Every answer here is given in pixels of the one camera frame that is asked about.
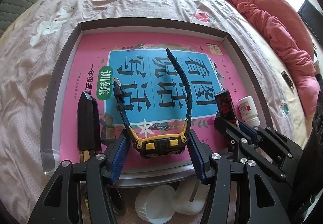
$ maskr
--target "black and yellow watch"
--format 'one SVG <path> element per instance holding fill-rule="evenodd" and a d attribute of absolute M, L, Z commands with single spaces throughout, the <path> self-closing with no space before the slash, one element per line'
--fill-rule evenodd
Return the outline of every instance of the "black and yellow watch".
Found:
<path fill-rule="evenodd" d="M 186 121 L 183 126 L 182 132 L 178 134 L 166 134 L 151 136 L 148 138 L 139 138 L 136 132 L 130 126 L 129 120 L 127 118 L 126 111 L 124 109 L 124 94 L 125 90 L 123 85 L 120 83 L 118 78 L 114 77 L 114 89 L 113 93 L 117 99 L 117 105 L 119 112 L 122 118 L 122 121 L 125 125 L 125 128 L 128 132 L 128 135 L 133 142 L 133 147 L 138 150 L 142 157 L 150 158 L 154 156 L 163 156 L 168 154 L 180 154 L 185 150 L 185 146 L 189 141 L 190 129 L 191 129 L 191 119 L 192 119 L 192 95 L 191 88 L 188 83 L 187 77 L 177 62 L 176 58 L 173 56 L 169 49 L 166 49 L 167 56 L 170 62 L 173 64 L 175 70 L 177 71 L 179 77 L 181 78 L 183 85 L 186 91 L 187 98 L 187 112 L 186 112 Z"/>

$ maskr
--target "white bottle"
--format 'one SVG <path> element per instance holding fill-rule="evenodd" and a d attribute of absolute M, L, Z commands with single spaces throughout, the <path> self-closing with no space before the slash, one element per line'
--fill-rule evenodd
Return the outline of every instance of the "white bottle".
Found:
<path fill-rule="evenodd" d="M 255 106 L 255 102 L 251 96 L 247 96 L 238 101 L 239 111 L 242 120 L 250 127 L 259 126 L 260 120 Z"/>
<path fill-rule="evenodd" d="M 182 180 L 173 197 L 173 209 L 185 215 L 199 213 L 204 206 L 209 189 L 210 185 L 203 185 L 197 177 Z"/>

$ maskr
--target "white plastic container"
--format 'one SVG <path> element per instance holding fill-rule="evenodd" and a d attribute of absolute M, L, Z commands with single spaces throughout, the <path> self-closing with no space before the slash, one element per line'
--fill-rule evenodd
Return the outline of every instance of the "white plastic container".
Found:
<path fill-rule="evenodd" d="M 142 188 L 135 202 L 138 216 L 153 224 L 166 223 L 175 213 L 172 208 L 174 194 L 174 188 L 169 185 Z"/>
<path fill-rule="evenodd" d="M 250 127 L 259 126 L 260 120 L 258 117 L 258 112 L 251 96 L 247 96 L 238 101 L 239 111 L 242 120 L 248 124 Z"/>
<path fill-rule="evenodd" d="M 210 185 L 203 185 L 197 177 L 182 180 L 176 189 L 172 207 L 178 213 L 195 215 L 202 210 L 209 189 Z"/>

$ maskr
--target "pink bed sheet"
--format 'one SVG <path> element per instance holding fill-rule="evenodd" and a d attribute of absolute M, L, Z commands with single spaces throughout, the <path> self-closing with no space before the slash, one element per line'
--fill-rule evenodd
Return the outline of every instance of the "pink bed sheet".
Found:
<path fill-rule="evenodd" d="M 277 17 L 259 9 L 254 0 L 228 0 L 238 12 L 263 35 L 275 53 L 285 63 L 295 82 L 305 116 L 313 115 L 319 93 L 315 67 L 310 55 L 298 48 L 295 40 Z"/>

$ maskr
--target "black pointed object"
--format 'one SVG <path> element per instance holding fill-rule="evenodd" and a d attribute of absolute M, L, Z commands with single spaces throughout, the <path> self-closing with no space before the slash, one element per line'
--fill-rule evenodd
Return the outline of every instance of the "black pointed object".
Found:
<path fill-rule="evenodd" d="M 94 97 L 84 91 L 78 105 L 77 136 L 81 160 L 87 161 L 101 152 L 98 104 Z"/>

